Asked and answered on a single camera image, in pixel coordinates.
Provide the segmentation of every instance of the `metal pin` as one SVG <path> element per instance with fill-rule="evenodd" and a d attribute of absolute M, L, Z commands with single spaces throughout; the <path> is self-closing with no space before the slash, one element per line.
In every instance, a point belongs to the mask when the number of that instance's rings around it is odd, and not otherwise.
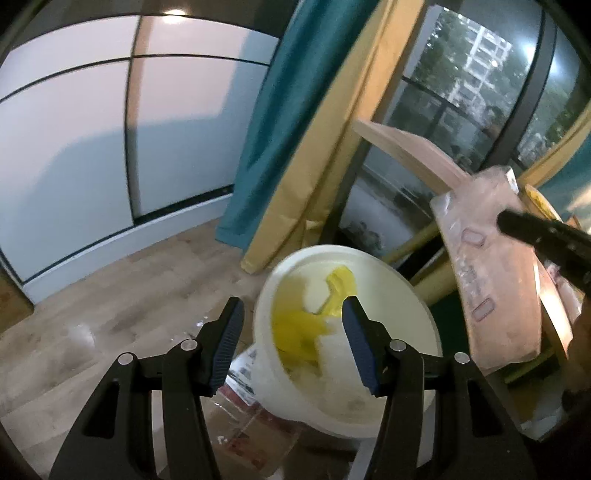
<path fill-rule="evenodd" d="M 122 353 L 117 359 L 119 365 L 129 365 L 134 361 L 134 356 L 131 353 Z"/>
<path fill-rule="evenodd" d="M 181 349 L 185 350 L 186 352 L 190 352 L 191 350 L 195 350 L 197 348 L 197 340 L 193 340 L 192 338 L 187 338 L 186 340 L 181 343 Z"/>
<path fill-rule="evenodd" d="M 406 350 L 406 343 L 402 340 L 392 340 L 390 342 L 390 350 L 394 352 L 404 352 Z"/>
<path fill-rule="evenodd" d="M 468 354 L 464 352 L 456 352 L 456 354 L 453 357 L 457 363 L 462 365 L 470 361 L 470 357 L 468 356 Z"/>

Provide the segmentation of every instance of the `yellow curtain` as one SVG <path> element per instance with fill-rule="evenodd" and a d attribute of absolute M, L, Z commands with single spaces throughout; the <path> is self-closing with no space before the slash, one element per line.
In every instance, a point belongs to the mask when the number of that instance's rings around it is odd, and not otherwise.
<path fill-rule="evenodd" d="M 579 115 L 564 137 L 530 168 L 521 174 L 519 186 L 537 187 L 544 184 L 564 167 L 591 132 L 591 102 Z"/>
<path fill-rule="evenodd" d="M 249 273 L 320 238 L 360 137 L 356 118 L 371 119 L 425 0 L 382 0 L 340 68 L 291 158 L 243 260 Z"/>

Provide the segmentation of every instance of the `white bucket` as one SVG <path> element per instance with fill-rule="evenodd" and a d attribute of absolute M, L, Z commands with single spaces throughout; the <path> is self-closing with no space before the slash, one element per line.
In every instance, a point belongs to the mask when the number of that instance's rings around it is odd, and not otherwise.
<path fill-rule="evenodd" d="M 353 272 L 359 301 L 371 320 L 383 323 L 392 338 L 406 341 L 419 352 L 441 356 L 439 333 L 431 313 L 398 272 L 362 251 L 318 245 L 299 250 L 279 263 L 262 288 L 253 320 L 253 386 L 256 399 L 278 417 L 302 421 L 335 436 L 372 438 L 379 432 L 379 418 L 372 423 L 347 423 L 321 411 L 291 382 L 273 343 L 271 311 L 275 297 L 281 295 L 280 300 L 287 303 L 292 300 L 286 283 L 303 284 L 304 308 L 315 312 L 329 296 L 327 275 L 340 265 Z M 424 410 L 434 396 L 434 392 L 426 392 Z"/>

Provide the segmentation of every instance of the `teal curtain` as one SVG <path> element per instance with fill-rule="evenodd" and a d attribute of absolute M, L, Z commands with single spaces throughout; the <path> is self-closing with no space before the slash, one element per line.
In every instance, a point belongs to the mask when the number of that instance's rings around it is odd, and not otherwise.
<path fill-rule="evenodd" d="M 293 152 L 378 0 L 304 0 L 262 85 L 216 238 L 244 250 Z"/>
<path fill-rule="evenodd" d="M 591 135 L 573 158 L 541 187 L 544 197 L 556 209 L 562 220 L 576 215 L 581 226 L 591 229 Z"/>

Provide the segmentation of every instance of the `wooden floor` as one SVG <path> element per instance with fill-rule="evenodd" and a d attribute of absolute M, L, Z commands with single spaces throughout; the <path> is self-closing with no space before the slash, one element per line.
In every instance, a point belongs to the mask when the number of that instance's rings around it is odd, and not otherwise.
<path fill-rule="evenodd" d="M 252 308 L 266 275 L 244 273 L 240 250 L 216 242 L 214 228 L 207 223 L 109 265 L 0 334 L 0 422 L 37 472 L 47 476 L 120 353 L 168 351 L 229 296 Z M 239 348 L 251 341 L 245 325 Z"/>

